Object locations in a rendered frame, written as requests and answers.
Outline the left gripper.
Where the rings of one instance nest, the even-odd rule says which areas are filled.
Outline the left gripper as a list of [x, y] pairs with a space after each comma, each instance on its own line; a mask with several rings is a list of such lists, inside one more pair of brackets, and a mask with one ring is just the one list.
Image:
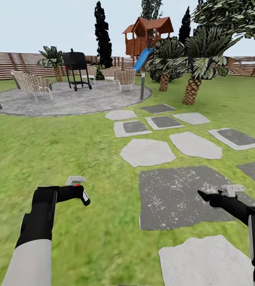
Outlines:
[[64, 188], [67, 190], [67, 196], [64, 201], [83, 197], [83, 186], [64, 186]]

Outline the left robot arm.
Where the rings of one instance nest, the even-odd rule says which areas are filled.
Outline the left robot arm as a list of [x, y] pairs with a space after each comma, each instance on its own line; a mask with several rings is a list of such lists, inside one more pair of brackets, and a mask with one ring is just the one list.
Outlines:
[[83, 197], [83, 176], [69, 176], [66, 186], [39, 186], [32, 210], [23, 216], [20, 237], [2, 286], [52, 286], [51, 245], [56, 203]]

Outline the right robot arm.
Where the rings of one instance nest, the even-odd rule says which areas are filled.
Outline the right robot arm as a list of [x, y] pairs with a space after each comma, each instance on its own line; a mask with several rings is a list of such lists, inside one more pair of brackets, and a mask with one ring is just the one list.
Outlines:
[[245, 191], [243, 185], [224, 185], [221, 186], [218, 193], [204, 193], [198, 190], [199, 195], [204, 201], [209, 201], [210, 206], [220, 207], [230, 213], [232, 216], [237, 217], [240, 221], [244, 222], [249, 227], [249, 246], [250, 246], [250, 259], [254, 266], [253, 271], [253, 286], [255, 286], [255, 207], [248, 206], [238, 200], [236, 191]]

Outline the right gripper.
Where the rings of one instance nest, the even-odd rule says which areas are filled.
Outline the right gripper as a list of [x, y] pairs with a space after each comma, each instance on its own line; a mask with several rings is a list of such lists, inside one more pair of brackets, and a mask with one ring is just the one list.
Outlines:
[[198, 190], [199, 195], [202, 197], [204, 201], [209, 201], [210, 206], [212, 207], [220, 207], [230, 213], [232, 216], [235, 216], [232, 213], [234, 206], [237, 203], [243, 203], [238, 200], [238, 196], [235, 197], [227, 197], [226, 195], [222, 194], [221, 190], [218, 190], [218, 193], [204, 193], [201, 190]]

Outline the insectifuge atomizer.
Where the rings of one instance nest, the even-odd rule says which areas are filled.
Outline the insectifuge atomizer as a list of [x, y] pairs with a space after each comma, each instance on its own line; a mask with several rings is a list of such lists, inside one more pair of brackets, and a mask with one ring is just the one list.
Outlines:
[[81, 199], [81, 201], [83, 202], [83, 204], [84, 204], [85, 206], [88, 206], [88, 205], [91, 203], [91, 201], [90, 201], [90, 199], [89, 199], [89, 197], [88, 197], [88, 195], [87, 195], [85, 189], [83, 190], [83, 197], [80, 198], [80, 199]]

